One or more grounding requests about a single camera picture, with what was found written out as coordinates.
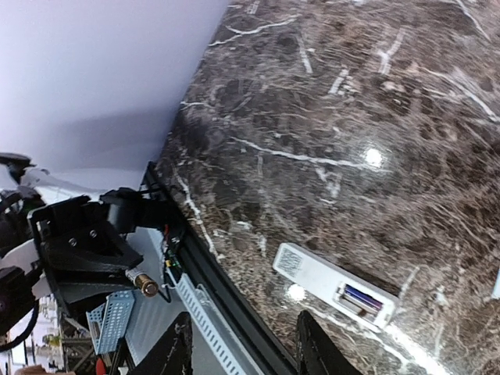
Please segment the white remote control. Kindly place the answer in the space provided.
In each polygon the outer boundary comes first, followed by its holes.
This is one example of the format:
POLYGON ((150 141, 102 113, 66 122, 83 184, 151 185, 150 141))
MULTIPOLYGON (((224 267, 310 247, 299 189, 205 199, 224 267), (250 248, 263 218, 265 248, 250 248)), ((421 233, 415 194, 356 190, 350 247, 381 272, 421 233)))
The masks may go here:
POLYGON ((398 297, 290 242, 278 247, 273 268, 292 283, 373 332, 384 330, 399 304, 398 297), (346 284, 381 302, 382 310, 372 314, 343 299, 346 284))

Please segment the blue battery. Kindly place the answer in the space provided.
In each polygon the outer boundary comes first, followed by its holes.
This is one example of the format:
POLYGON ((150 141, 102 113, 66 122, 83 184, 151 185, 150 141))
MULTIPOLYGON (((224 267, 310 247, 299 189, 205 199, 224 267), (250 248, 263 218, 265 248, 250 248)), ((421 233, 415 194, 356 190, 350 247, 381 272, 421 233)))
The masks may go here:
POLYGON ((348 284, 344 287, 342 298, 372 314, 378 314, 383 308, 381 302, 348 284))

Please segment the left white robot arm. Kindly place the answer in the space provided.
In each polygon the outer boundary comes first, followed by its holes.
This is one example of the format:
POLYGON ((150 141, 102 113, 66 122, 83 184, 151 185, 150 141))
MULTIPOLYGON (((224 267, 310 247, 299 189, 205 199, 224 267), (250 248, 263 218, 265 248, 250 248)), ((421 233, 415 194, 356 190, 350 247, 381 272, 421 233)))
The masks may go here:
POLYGON ((166 227, 149 191, 83 187, 16 153, 2 153, 1 164, 15 184, 1 193, 2 351, 30 336, 47 295, 75 318, 114 292, 159 293, 127 243, 139 227, 166 227))

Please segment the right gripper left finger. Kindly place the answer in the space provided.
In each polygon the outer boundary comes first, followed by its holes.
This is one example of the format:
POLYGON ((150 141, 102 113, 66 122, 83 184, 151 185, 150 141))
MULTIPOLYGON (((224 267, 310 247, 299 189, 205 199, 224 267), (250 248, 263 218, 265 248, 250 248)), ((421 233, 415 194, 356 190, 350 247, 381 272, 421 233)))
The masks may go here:
POLYGON ((132 375, 187 375, 192 368, 193 333, 191 316, 181 312, 132 375))

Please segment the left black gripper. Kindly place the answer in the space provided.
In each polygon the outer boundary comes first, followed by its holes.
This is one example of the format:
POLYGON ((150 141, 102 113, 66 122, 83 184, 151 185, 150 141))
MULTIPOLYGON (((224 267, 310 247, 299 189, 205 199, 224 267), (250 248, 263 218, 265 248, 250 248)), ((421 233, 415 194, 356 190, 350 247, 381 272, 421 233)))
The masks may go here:
POLYGON ((78 316, 107 295, 134 289, 125 272, 143 256, 108 221, 109 206, 82 195, 28 215, 51 292, 67 316, 78 316))

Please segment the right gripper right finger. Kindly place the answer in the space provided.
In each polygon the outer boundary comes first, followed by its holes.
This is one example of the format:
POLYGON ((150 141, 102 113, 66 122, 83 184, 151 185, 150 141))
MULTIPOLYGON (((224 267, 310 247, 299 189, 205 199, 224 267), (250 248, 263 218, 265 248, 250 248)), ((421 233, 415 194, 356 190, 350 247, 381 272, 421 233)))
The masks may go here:
POLYGON ((311 313, 302 310, 296 324, 299 375, 361 375, 340 352, 311 313))

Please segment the grey battery cover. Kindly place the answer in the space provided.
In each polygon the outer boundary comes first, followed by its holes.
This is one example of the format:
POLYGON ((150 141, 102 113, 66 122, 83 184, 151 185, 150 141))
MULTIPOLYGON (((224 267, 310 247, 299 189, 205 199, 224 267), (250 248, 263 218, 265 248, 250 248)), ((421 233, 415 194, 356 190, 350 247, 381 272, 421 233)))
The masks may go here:
POLYGON ((500 269, 498 269, 493 288, 491 290, 491 299, 500 299, 500 269))

